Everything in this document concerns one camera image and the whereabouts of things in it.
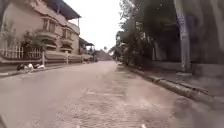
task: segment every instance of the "sidewalk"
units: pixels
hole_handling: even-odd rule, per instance
[[[45,69],[34,69],[32,71],[32,73],[34,72],[40,72],[40,71],[47,71],[47,70],[52,70],[52,69],[58,69],[58,68],[64,68],[64,67],[70,67],[70,66],[75,66],[75,65],[80,65],[81,63],[76,63],[76,64],[71,64],[71,65],[49,65],[48,67],[46,67]],[[20,75],[20,74],[27,74],[25,72],[18,72],[16,70],[8,70],[8,71],[4,71],[4,72],[0,72],[0,78],[4,78],[4,77],[9,77],[9,76],[15,76],[15,75]]]
[[[193,76],[156,68],[148,70],[129,69],[147,80],[193,100],[210,105],[216,103],[224,105],[223,78]]]

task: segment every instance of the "building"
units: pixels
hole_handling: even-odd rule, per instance
[[[81,59],[80,28],[69,22],[79,18],[81,16],[63,0],[36,0],[31,3],[13,1],[5,11],[3,22],[4,25],[11,25],[17,39],[22,38],[27,32],[37,34],[46,44],[46,61],[60,61],[67,55],[70,59]],[[6,44],[1,43],[0,61],[2,63],[21,61],[21,48],[18,48],[19,46],[9,48]],[[31,55],[33,57],[31,60],[40,61],[41,54],[35,50],[34,52],[36,53]]]
[[[112,57],[106,53],[105,51],[103,51],[102,49],[100,49],[99,51],[96,51],[96,57],[99,61],[109,61],[112,60]]]
[[[84,60],[90,60],[94,57],[95,45],[87,42],[83,38],[79,38],[79,53],[82,54]]]

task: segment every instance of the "white fence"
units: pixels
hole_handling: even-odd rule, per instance
[[[41,51],[33,48],[31,52],[24,55],[24,49],[21,46],[11,46],[0,48],[0,54],[6,59],[40,59]]]

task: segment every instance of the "concrete road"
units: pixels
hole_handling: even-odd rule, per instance
[[[222,114],[99,62],[0,79],[8,128],[223,128]]]

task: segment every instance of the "pillar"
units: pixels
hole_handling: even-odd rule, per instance
[[[191,70],[190,38],[182,1],[183,0],[174,0],[174,6],[176,9],[180,29],[181,67],[182,71],[189,72]]]

